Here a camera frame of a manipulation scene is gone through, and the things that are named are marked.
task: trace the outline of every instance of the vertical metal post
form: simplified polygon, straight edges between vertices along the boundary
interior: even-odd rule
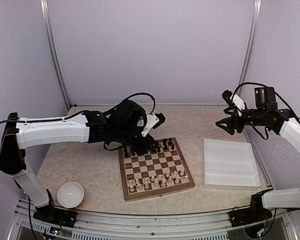
[[[250,64],[250,60],[251,60],[252,52],[253,52],[253,48],[254,48],[256,33],[257,33],[260,8],[261,8],[261,0],[254,0],[253,15],[252,15],[252,20],[251,20],[248,45],[247,45],[245,56],[244,56],[244,62],[243,62],[243,66],[242,66],[242,70],[241,70],[241,74],[240,74],[239,84],[242,84],[246,81],[249,64]],[[244,88],[241,87],[238,90],[237,94],[239,96],[242,94],[243,89]]]
[[[46,35],[47,35],[48,42],[49,42],[50,53],[52,56],[53,65],[54,65],[54,69],[55,69],[57,80],[58,80],[58,85],[61,90],[64,105],[65,105],[66,109],[69,110],[71,108],[71,103],[69,100],[69,95],[67,92],[67,88],[66,88],[62,73],[61,73],[60,64],[59,64],[59,60],[58,60],[58,56],[57,56],[56,46],[55,46],[55,42],[54,42],[54,35],[53,35],[51,21],[50,21],[50,15],[49,15],[48,0],[40,0],[40,5],[41,5],[43,23],[45,26]]]

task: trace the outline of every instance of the chessboard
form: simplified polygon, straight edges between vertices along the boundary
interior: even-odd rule
[[[126,202],[161,197],[195,187],[176,138],[160,139],[158,145],[158,149],[144,155],[137,155],[129,145],[119,149]]]

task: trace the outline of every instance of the chessboard border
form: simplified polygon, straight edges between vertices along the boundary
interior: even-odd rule
[[[123,149],[119,149],[119,164],[120,164],[120,174],[121,174],[121,182],[122,182],[122,188],[123,188],[123,195],[124,195],[124,200],[126,202],[132,202],[132,201],[137,201],[137,200],[142,200],[142,199],[150,199],[150,198],[155,198],[155,197],[160,197],[160,196],[164,196],[164,195],[168,195],[168,194],[172,194],[172,193],[178,193],[178,192],[182,192],[185,190],[190,190],[193,189],[195,187],[195,181],[191,175],[191,172],[188,168],[188,165],[186,163],[186,160],[181,152],[179,143],[177,141],[177,139],[175,137],[167,137],[166,139],[171,138],[175,144],[174,146],[176,147],[176,150],[180,156],[180,160],[182,161],[183,167],[184,167],[184,171],[185,173],[189,176],[189,182],[186,183],[182,183],[182,184],[178,184],[178,185],[174,185],[174,186],[170,186],[168,188],[160,188],[160,189],[155,189],[153,191],[145,191],[145,192],[139,192],[139,193],[133,193],[133,194],[129,194],[128,192],[128,182],[127,182],[127,177],[126,177],[126,170],[125,168],[122,168],[122,164],[124,164],[124,151]]]

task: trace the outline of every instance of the tabletop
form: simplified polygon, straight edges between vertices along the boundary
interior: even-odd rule
[[[230,135],[215,125],[227,116],[225,106],[159,105],[165,123],[150,131],[155,139],[175,137],[195,182],[195,187],[162,197],[125,202],[118,151],[105,151],[103,143],[65,142],[52,144],[38,172],[39,182],[52,194],[58,205],[58,189],[67,182],[84,188],[80,210],[133,214],[170,215],[203,213],[250,204],[251,195],[267,189],[259,171],[261,187],[257,190],[204,188],[204,139],[246,142],[243,134]],[[81,110],[101,111],[110,106],[72,107],[69,115]]]

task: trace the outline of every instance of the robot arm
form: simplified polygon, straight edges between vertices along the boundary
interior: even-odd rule
[[[42,188],[25,160],[26,149],[63,142],[103,142],[108,150],[111,142],[117,142],[132,145],[142,155],[158,147],[148,133],[164,121],[162,113],[146,115],[141,106],[127,98],[106,112],[85,110],[52,118],[19,118],[17,113],[10,113],[1,140],[0,170],[11,175],[31,198],[35,219],[57,225],[62,220],[64,226],[73,227],[76,213],[54,207],[50,192]]]
[[[235,130],[241,133],[246,125],[254,129],[255,126],[264,126],[268,131],[274,131],[287,140],[300,153],[300,121],[296,119],[295,113],[290,109],[278,109],[273,87],[258,87],[254,90],[256,109],[247,109],[239,96],[226,90],[222,97],[229,107],[224,112],[230,117],[217,121],[215,124],[231,135],[235,133]],[[259,192],[251,197],[249,212],[244,214],[249,214],[250,219],[255,220],[260,214],[265,216],[268,214],[269,217],[271,212],[266,210],[274,208],[300,209],[300,187]],[[240,211],[235,211],[239,214],[234,213],[237,219],[243,215]]]

